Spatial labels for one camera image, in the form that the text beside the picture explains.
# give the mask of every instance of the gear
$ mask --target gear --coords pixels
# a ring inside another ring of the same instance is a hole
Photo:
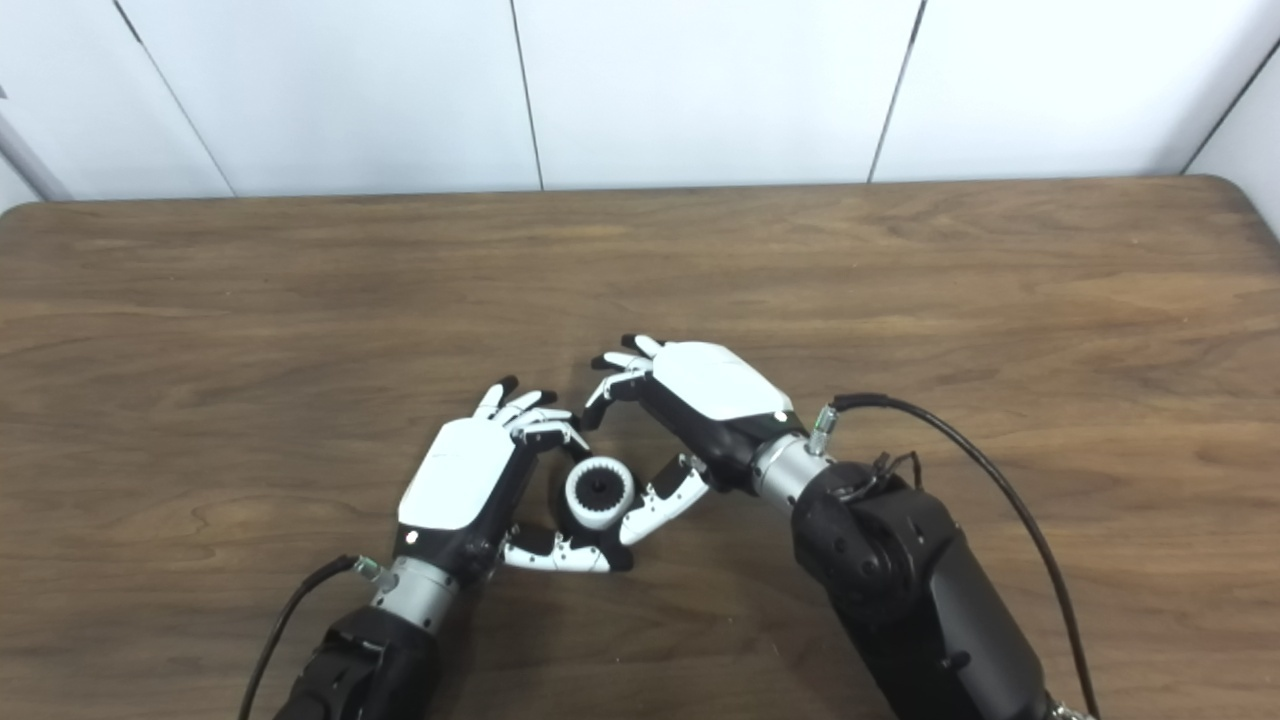
[[[585,529],[599,532],[622,519],[636,497],[627,466],[612,457],[589,457],[564,480],[568,511]]]
[[[591,468],[579,478],[573,493],[582,507],[603,512],[622,503],[626,484],[611,468]]]

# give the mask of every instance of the white wall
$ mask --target white wall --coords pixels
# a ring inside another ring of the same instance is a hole
[[[0,0],[0,150],[50,200],[229,195],[110,0]]]
[[[1280,53],[1272,55],[1188,172],[1240,187],[1280,234]]]
[[[931,0],[876,181],[1180,173],[1276,0]]]
[[[123,0],[239,195],[538,190],[509,0]]]
[[[13,165],[0,155],[0,215],[5,210],[13,208],[14,205],[22,205],[23,202],[32,202],[40,200],[36,197],[36,192],[31,190],[27,181],[22,179],[22,176],[13,169]]]
[[[516,0],[548,190],[865,182],[919,0]]]

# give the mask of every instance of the black cable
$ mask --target black cable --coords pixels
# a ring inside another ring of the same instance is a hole
[[[262,655],[257,659],[257,665],[253,666],[253,673],[248,676],[248,687],[244,688],[244,700],[241,701],[241,711],[237,716],[239,720],[248,720],[250,711],[253,708],[253,696],[257,694],[257,685],[262,682],[262,673],[266,671],[266,664],[271,661],[271,653],[275,652],[275,646],[280,642],[280,635],[284,634],[284,626],[289,624],[289,616],[298,609],[298,603],[302,602],[302,598],[307,593],[316,589],[320,583],[355,568],[358,560],[360,557],[355,555],[334,557],[315,573],[307,575],[302,580],[302,584],[298,585],[298,589],[293,591],[293,594],[289,596],[288,602],[280,610],[280,615],[275,619],[271,634],[266,637],[266,646],[262,648]]]
[[[1066,580],[1062,578],[1062,570],[1057,566],[1057,561],[1053,560],[1053,551],[1048,547],[1048,541],[1044,539],[1044,533],[1041,532],[1039,525],[1036,523],[1036,518],[1032,516],[1032,511],[1027,509],[1023,503],[1023,498],[1018,497],[1018,492],[1014,491],[1014,486],[1009,483],[1005,474],[996,468],[996,464],[991,461],[975,445],[973,445],[969,438],[960,434],[960,430],[952,428],[941,418],[929,413],[928,410],[911,405],[905,400],[897,400],[896,397],[890,397],[887,395],[879,393],[855,393],[855,395],[837,395],[832,401],[831,406],[837,413],[844,413],[845,410],[852,410],[854,407],[887,407],[891,410],[899,410],[906,413],[918,420],[928,423],[933,429],[947,436],[951,442],[954,442],[970,460],[978,464],[987,475],[995,480],[996,487],[1000,492],[1005,493],[1009,503],[1014,506],[1014,511],[1018,512],[1018,518],[1023,521],[1027,528],[1028,534],[1032,536],[1032,542],[1036,543],[1036,550],[1039,551],[1041,559],[1044,560],[1044,568],[1048,570],[1050,582],[1053,584],[1053,593],[1057,596],[1057,603],[1062,607],[1062,623],[1066,624],[1066,637],[1071,642],[1071,656],[1075,660],[1075,673],[1080,678],[1080,692],[1084,694],[1084,705],[1089,711],[1089,715],[1102,719],[1098,712],[1098,700],[1093,693],[1093,679],[1089,675],[1089,664],[1084,659],[1084,643],[1080,641],[1080,626],[1075,619],[1075,609],[1071,606],[1071,597],[1066,592]]]

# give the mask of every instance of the cable connector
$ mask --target cable connector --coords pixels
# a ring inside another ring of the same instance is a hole
[[[356,564],[352,565],[351,570],[372,583],[372,585],[383,593],[392,592],[396,589],[396,585],[399,584],[399,575],[388,571],[385,568],[379,565],[376,560],[365,557],[364,555],[356,560]]]
[[[818,411],[818,419],[813,421],[813,433],[804,446],[805,452],[814,457],[826,455],[827,443],[831,442],[831,433],[836,430],[837,420],[840,420],[840,413],[831,405],[823,405],[822,410]]]

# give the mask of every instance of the black gear hub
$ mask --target black gear hub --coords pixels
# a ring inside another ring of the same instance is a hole
[[[626,497],[626,484],[608,468],[591,468],[573,483],[573,497],[582,507],[602,512],[617,507]]]

